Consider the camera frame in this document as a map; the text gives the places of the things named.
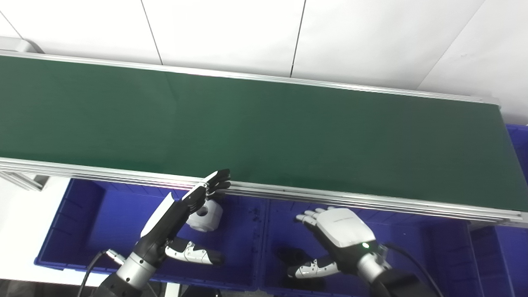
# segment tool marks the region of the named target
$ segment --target robotic finger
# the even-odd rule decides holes
[[[225,192],[218,191],[218,190],[225,190],[231,186],[231,183],[229,181],[222,181],[219,182],[216,186],[209,189],[207,193],[207,199],[221,199],[225,196]]]
[[[206,199],[215,195],[216,190],[229,188],[230,178],[229,169],[215,171],[196,184],[181,200],[187,204],[191,213],[194,213],[203,206]]]
[[[330,258],[324,256],[307,262],[303,265],[291,266],[288,268],[288,276],[296,279],[310,279],[314,277],[328,276],[339,272],[337,264]]]
[[[319,216],[332,209],[335,209],[335,207],[330,206],[328,210],[323,208],[316,208],[314,211],[306,210],[303,214],[297,215],[295,220],[302,222],[308,229],[313,229],[313,227],[317,226]]]
[[[165,254],[176,260],[209,265],[222,265],[224,256],[215,250],[205,249],[203,246],[179,237],[174,238],[165,248]]]

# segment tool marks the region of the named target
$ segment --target cable connector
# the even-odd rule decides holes
[[[125,263],[125,257],[121,256],[113,249],[106,250],[105,254],[119,264],[119,266],[122,266]]]
[[[376,254],[376,263],[382,265],[387,260],[387,253],[389,252],[389,248],[387,248],[384,245],[378,246],[378,252]]]

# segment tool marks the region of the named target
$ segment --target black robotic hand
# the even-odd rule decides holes
[[[414,274],[393,269],[372,230],[351,210],[329,207],[317,208],[297,215],[329,256],[288,269],[288,276],[309,278],[337,272],[353,274],[370,286],[373,297],[434,297],[437,296]]]
[[[229,169],[215,171],[195,185],[181,200],[168,199],[167,204],[162,202],[155,211],[163,214],[161,218],[155,219],[151,227],[144,229],[130,256],[117,272],[103,281],[95,296],[140,296],[141,289],[167,256],[186,262],[222,264],[223,256],[220,253],[175,236],[206,199],[222,195],[218,190],[227,189],[231,185],[230,178]]]

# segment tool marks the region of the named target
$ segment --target white robotic hand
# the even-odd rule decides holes
[[[378,253],[378,243],[372,230],[351,210],[317,208],[297,215],[329,252],[311,263],[288,269],[296,278],[321,277],[337,272],[358,275],[369,283],[391,266]]]

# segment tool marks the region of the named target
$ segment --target blue plastic bin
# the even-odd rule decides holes
[[[310,257],[327,254],[314,236],[294,217],[324,205],[271,201],[262,254],[260,289],[276,296],[369,296],[368,287],[355,276],[341,273],[325,277],[320,292],[283,287],[286,266],[276,252],[280,248],[301,248]],[[401,214],[389,211],[352,209],[374,231],[380,243],[393,242],[423,263],[449,297],[482,295],[468,224],[463,220]],[[399,269],[419,270],[407,258],[389,252],[388,262]]]
[[[528,126],[508,124],[506,128],[510,134],[526,182],[528,182]]]
[[[528,296],[528,230],[489,226],[471,232],[486,296]]]
[[[35,263],[85,271],[100,250],[112,248],[128,256],[146,221],[169,191],[175,199],[186,192],[71,180]],[[202,233],[185,225],[178,233],[182,238],[222,252],[225,264],[208,266],[168,258],[154,279],[256,290],[267,203],[259,198],[225,197],[219,202],[224,212],[217,230]],[[102,258],[94,271],[111,273],[117,268],[111,260]]]

